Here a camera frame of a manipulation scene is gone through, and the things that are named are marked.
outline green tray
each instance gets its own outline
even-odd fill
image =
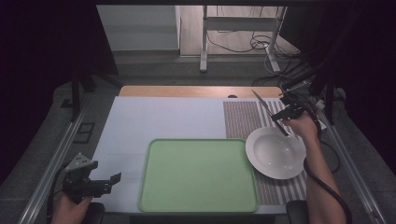
[[[242,139],[156,139],[140,194],[145,212],[253,212],[253,170]]]

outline gray carpet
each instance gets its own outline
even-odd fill
[[[271,76],[263,67],[262,58],[227,58],[223,60],[213,57],[210,60],[208,71],[201,74],[196,58],[160,57],[149,60],[136,58],[135,56],[116,56],[120,76],[114,78],[125,85],[250,86],[256,78]],[[281,68],[285,68],[287,63],[288,61],[282,61]],[[68,150],[66,161],[74,158],[78,152],[82,152],[89,158],[93,155],[114,97],[119,93],[119,90],[111,84],[97,77],[94,79],[97,84],[96,92],[82,93],[82,97],[90,94],[92,98],[88,104],[87,114],[82,121],[82,123],[94,123],[92,135],[89,142],[83,144],[79,142],[87,140],[88,136],[77,134],[75,136],[76,142]],[[277,79],[272,79],[269,82],[258,83],[275,86],[277,82]],[[306,88],[300,90],[300,92],[306,93]],[[62,85],[55,91],[53,105],[46,120],[12,174],[0,187],[0,223],[17,223],[20,219],[21,213],[46,169],[54,149],[58,146],[69,125],[72,110],[71,108],[61,108],[61,106],[65,99],[71,98],[70,95],[69,83]],[[396,201],[396,178],[364,135],[348,118],[343,105],[342,101],[335,103],[333,111],[335,127],[342,136],[349,154],[360,169],[362,177],[377,199],[383,215],[391,223],[392,220],[396,220],[396,206],[394,205]],[[323,133],[323,141],[331,143],[326,132]],[[335,167],[336,159],[332,151],[325,146],[323,150],[330,166]],[[354,223],[371,223],[344,168],[345,166],[341,165],[340,170],[334,176],[352,210]],[[46,206],[44,205],[38,213],[35,223],[45,223],[45,211]],[[104,223],[129,223],[129,217],[108,214],[105,216]],[[276,223],[289,222],[286,217],[280,216],[276,218]]]

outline dark wall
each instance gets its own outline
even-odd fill
[[[89,65],[113,75],[117,68],[95,4],[87,1],[1,1],[0,38],[2,183],[72,68],[83,72]]]
[[[288,7],[279,35],[311,66],[321,63],[342,29],[351,5]]]
[[[396,5],[370,1],[335,64],[348,115],[396,174]]]

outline white bowl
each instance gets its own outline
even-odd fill
[[[294,136],[285,136],[278,128],[255,130],[247,138],[247,157],[262,174],[274,179],[289,179],[303,169],[305,147]]]

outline metal rail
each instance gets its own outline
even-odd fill
[[[318,113],[322,118],[326,118],[321,110],[318,110]],[[366,182],[363,180],[361,173],[359,172],[358,168],[355,165],[355,162],[352,160],[349,153],[347,152],[347,148],[344,145],[344,142],[342,141],[337,130],[330,124],[328,120],[324,119],[324,122],[328,128],[328,132],[331,135],[332,142],[338,149],[340,159],[346,167],[346,173],[348,174],[352,185],[354,186],[356,192],[361,198],[361,202],[366,209],[366,212],[370,217],[372,223],[387,224],[388,222],[383,217],[373,193],[370,191]]]
[[[69,124],[63,139],[56,148],[49,162],[49,165],[47,166],[46,171],[41,176],[40,181],[35,187],[35,191],[32,197],[30,198],[28,204],[26,205],[18,223],[21,224],[35,223],[35,219],[37,218],[41,206],[46,200],[46,196],[48,195],[48,192],[50,190],[52,179],[55,176],[55,173],[58,170],[58,168],[61,166],[62,162],[64,162],[64,157],[66,156],[67,151],[70,148],[70,145],[72,144],[74,136],[76,135],[76,132],[78,130],[79,124],[84,119],[90,101],[91,101],[91,95],[87,93],[87,96],[85,96],[83,100],[81,112],[79,113],[76,120]]]

